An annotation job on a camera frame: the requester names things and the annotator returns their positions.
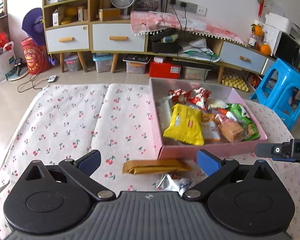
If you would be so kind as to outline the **purple toy figure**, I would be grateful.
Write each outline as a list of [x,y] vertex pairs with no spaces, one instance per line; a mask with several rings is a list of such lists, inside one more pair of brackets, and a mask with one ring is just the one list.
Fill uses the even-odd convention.
[[42,8],[30,10],[23,19],[21,29],[34,40],[36,45],[46,45]]

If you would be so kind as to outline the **small white blue candy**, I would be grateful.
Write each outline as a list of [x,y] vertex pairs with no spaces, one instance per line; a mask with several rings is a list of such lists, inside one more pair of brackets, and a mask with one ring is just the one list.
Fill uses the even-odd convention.
[[192,179],[185,178],[178,174],[163,174],[162,177],[154,183],[155,191],[171,191],[177,192],[179,196],[183,196],[183,194],[189,190],[194,185]]

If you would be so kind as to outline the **pink cardboard box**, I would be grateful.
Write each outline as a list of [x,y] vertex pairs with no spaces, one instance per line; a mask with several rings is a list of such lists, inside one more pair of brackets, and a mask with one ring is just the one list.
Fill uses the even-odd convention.
[[[151,89],[152,131],[155,146],[157,147],[155,152],[158,155],[158,159],[177,158],[192,160],[196,158],[198,150],[202,148],[218,157],[229,157],[253,152],[257,144],[267,142],[267,135],[256,115],[253,113],[252,108],[248,106],[248,103],[244,101],[233,88],[206,83],[157,78],[151,78],[149,80],[149,86]],[[172,107],[175,105],[169,98],[170,91],[180,88],[188,92],[200,87],[210,90],[212,92],[210,98],[213,100],[216,99],[227,103],[239,103],[242,105],[256,125],[260,137],[250,141],[227,141],[213,120],[215,115],[219,112],[217,109],[203,111],[202,129],[205,141],[203,146],[189,145],[163,137],[163,132],[170,125]]]

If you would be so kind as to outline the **black bag on shelf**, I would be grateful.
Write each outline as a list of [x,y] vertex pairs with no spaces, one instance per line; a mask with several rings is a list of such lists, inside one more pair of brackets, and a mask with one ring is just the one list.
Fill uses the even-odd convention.
[[149,44],[153,53],[176,54],[180,50],[178,31],[174,28],[169,28],[151,34]]

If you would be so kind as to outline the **gold foil snack bar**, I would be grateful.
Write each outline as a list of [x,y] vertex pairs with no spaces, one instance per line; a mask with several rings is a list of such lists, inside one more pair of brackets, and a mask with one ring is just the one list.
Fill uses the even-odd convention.
[[191,172],[192,167],[178,159],[162,160],[129,160],[123,164],[123,174],[164,174],[175,172]]

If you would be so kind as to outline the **yellow snack packet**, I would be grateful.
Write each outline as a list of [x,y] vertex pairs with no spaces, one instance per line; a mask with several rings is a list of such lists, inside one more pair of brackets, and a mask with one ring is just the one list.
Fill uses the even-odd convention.
[[178,103],[172,107],[170,125],[163,137],[194,146],[203,146],[202,112]]

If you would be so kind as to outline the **red candy packet left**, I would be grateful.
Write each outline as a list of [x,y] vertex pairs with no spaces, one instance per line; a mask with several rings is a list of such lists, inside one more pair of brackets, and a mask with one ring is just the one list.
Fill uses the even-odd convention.
[[173,102],[176,103],[186,103],[189,97],[191,96],[192,91],[185,91],[180,88],[169,90],[169,97]]

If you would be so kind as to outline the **red candy packet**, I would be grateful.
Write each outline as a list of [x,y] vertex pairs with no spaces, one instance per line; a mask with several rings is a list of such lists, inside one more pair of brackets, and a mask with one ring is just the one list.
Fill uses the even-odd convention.
[[192,103],[192,104],[196,105],[197,107],[199,107],[200,109],[206,111],[207,110],[206,101],[208,100],[209,96],[211,95],[211,91],[204,87],[194,89],[193,91],[195,93],[195,96],[190,97],[188,99],[188,102]]
[[186,103],[189,97],[191,96],[192,91],[185,91],[180,88],[169,90],[169,97],[173,102],[176,103]]

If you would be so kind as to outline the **white shopping bag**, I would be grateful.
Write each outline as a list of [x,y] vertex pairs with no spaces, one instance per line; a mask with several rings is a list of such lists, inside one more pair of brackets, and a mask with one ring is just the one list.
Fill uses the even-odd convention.
[[14,42],[8,42],[0,50],[0,83],[8,80],[15,74]]

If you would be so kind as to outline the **red candy packet right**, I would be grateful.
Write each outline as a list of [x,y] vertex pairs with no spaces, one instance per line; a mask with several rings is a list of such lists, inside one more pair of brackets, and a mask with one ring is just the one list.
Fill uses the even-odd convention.
[[208,100],[209,96],[211,95],[211,91],[204,87],[194,89],[193,91],[195,93],[195,96],[190,97],[188,99],[188,102],[192,103],[192,104],[196,105],[197,107],[199,107],[200,109],[206,111],[207,110],[206,101]]

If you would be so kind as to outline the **orange white snack packet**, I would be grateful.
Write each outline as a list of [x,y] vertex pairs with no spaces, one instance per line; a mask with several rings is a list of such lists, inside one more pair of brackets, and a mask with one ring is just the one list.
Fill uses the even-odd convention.
[[237,117],[232,112],[230,112],[229,110],[222,109],[222,108],[217,108],[217,109],[220,111],[220,113],[225,115],[228,119],[231,119],[233,121],[238,121]]

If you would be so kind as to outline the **red shoe box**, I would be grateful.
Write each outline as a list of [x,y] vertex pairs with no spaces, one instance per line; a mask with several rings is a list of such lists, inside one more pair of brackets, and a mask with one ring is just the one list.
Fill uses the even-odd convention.
[[149,77],[179,79],[181,66],[176,66],[169,61],[158,63],[151,61],[149,63]]

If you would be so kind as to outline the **orange fruit lower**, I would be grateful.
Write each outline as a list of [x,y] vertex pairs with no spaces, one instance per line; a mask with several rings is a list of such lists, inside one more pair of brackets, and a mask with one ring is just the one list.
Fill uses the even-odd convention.
[[269,44],[262,44],[259,46],[259,51],[265,55],[265,56],[270,56],[271,55],[271,47]]

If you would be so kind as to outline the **cherry print table cloth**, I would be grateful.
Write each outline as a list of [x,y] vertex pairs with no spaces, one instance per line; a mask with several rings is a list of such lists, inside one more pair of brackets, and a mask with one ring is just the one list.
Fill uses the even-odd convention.
[[[101,152],[101,166],[91,178],[115,193],[155,191],[163,174],[123,174],[129,160],[158,157],[152,131],[150,86],[56,85],[39,94],[21,120],[0,170],[0,238],[10,234],[4,201],[33,160],[56,165]],[[206,174],[192,159],[180,176],[194,184]]]

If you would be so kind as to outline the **orange fruit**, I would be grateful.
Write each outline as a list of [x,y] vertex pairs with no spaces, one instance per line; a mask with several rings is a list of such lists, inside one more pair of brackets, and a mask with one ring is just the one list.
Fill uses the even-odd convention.
[[259,51],[265,55],[265,56],[270,56],[271,55],[271,47],[269,44],[262,44],[259,46]]
[[251,33],[253,35],[256,35],[258,37],[262,37],[263,35],[263,29],[259,24],[252,24],[251,25]]

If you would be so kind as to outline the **yellow egg tray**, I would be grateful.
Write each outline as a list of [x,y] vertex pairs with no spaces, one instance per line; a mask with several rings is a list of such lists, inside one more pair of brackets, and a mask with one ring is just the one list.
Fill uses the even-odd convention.
[[242,77],[240,77],[236,73],[232,73],[232,72],[224,73],[222,75],[221,83],[228,87],[239,89],[244,92],[249,92],[249,88],[246,82],[243,80]]

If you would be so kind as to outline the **wooden tv cabinet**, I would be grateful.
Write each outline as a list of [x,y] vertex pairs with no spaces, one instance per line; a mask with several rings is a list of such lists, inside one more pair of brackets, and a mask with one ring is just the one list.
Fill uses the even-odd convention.
[[[59,54],[64,60],[65,53],[84,51],[112,53],[117,59],[120,54],[166,56],[182,63],[211,64],[223,70],[232,68],[263,75],[275,59],[249,47],[224,28],[204,20],[182,15],[158,12],[133,12],[129,19],[101,20],[98,12],[102,0],[64,0],[48,3],[43,0],[43,24],[46,47],[49,54]],[[88,18],[66,24],[53,25],[53,12],[61,7],[87,6]],[[203,40],[212,52],[204,57],[191,56],[181,50],[169,53],[163,48],[154,49],[151,41],[173,29],[179,38]]]

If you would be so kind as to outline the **pink cherry dust cloth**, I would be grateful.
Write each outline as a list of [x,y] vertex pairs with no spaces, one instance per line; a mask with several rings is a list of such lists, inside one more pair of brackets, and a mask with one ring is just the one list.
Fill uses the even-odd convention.
[[202,16],[191,17],[187,13],[169,14],[153,11],[132,11],[130,13],[130,24],[135,35],[145,35],[174,28],[195,35],[220,38],[243,46],[247,45],[237,34],[228,29],[211,23]]

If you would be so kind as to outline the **red gift bag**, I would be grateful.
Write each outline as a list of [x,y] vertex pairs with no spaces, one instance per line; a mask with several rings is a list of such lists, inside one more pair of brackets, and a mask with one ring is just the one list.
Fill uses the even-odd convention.
[[22,40],[21,45],[31,75],[38,75],[51,68],[46,45],[38,46],[30,37]]

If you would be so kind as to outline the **white wall socket strip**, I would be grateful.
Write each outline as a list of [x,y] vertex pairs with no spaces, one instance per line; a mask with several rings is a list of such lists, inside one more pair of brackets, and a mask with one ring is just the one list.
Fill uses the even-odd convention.
[[170,0],[169,5],[171,8],[175,10],[186,11],[203,17],[205,17],[207,13],[206,7],[201,7],[197,4],[190,3],[190,2],[184,2],[180,0]]

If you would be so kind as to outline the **blue plastic stool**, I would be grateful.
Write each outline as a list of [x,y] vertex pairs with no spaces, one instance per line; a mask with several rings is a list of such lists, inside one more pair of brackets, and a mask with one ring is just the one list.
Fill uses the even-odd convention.
[[257,100],[273,110],[291,130],[300,116],[300,102],[296,109],[289,103],[295,90],[300,92],[300,73],[292,65],[278,58],[250,99]]

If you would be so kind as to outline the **clear storage bin black lid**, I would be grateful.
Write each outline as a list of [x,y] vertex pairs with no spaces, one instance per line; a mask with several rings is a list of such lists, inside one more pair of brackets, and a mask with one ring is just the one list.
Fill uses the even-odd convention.
[[151,57],[148,55],[128,54],[123,58],[126,63],[126,72],[129,74],[145,74]]

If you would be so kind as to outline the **clear storage bin blue lid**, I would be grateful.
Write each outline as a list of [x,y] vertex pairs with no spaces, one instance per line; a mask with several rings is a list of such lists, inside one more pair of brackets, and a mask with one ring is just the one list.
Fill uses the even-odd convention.
[[93,54],[93,61],[96,65],[96,71],[98,73],[110,72],[113,54],[110,53],[101,53],[101,54]]

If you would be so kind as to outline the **orange cracker snack packet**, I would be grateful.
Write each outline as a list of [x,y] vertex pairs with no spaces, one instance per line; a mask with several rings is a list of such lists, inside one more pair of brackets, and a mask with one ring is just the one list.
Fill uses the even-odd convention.
[[212,114],[202,115],[201,126],[205,141],[217,142],[221,140],[217,126],[214,121],[214,116]]

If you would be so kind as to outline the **black microwave oven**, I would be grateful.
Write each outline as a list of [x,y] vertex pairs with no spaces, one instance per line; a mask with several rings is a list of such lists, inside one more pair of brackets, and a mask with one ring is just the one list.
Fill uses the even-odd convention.
[[273,49],[273,57],[286,61],[295,68],[298,68],[300,64],[300,44],[281,31]]

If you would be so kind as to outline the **green chip snack packet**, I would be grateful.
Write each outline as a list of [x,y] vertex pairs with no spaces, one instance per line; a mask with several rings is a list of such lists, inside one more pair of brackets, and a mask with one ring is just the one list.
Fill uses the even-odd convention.
[[238,119],[238,123],[245,130],[243,141],[252,141],[260,137],[256,124],[251,119],[248,111],[239,103],[228,103],[227,110],[232,112]]

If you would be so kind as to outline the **wafer biscuit clear packet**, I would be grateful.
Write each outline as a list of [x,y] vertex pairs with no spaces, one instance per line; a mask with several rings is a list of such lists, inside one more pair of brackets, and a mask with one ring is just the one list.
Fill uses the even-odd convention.
[[236,121],[229,119],[222,113],[215,115],[215,123],[222,136],[228,142],[242,141],[245,136],[245,130]]

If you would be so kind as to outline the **orange fruit upper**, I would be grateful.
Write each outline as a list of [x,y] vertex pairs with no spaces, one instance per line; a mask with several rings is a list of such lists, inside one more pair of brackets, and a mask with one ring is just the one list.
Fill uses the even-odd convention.
[[256,35],[258,37],[262,37],[263,35],[263,29],[259,24],[252,24],[251,25],[251,33],[253,35]]

